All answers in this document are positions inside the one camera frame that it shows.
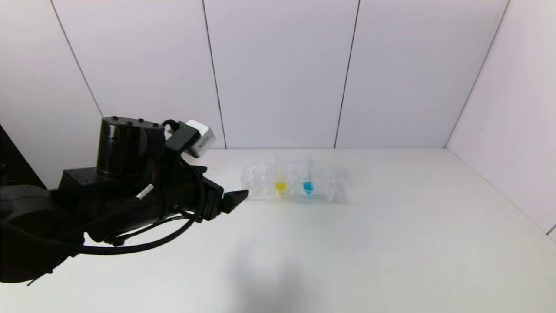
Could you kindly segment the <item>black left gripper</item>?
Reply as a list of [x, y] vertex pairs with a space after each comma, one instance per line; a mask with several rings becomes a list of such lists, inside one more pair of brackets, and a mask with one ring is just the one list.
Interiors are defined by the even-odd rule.
[[162, 170], [160, 179], [164, 207], [170, 213], [199, 213], [197, 221], [210, 221], [230, 214], [248, 198], [249, 190], [224, 193], [224, 188], [205, 178], [205, 166], [175, 165]]

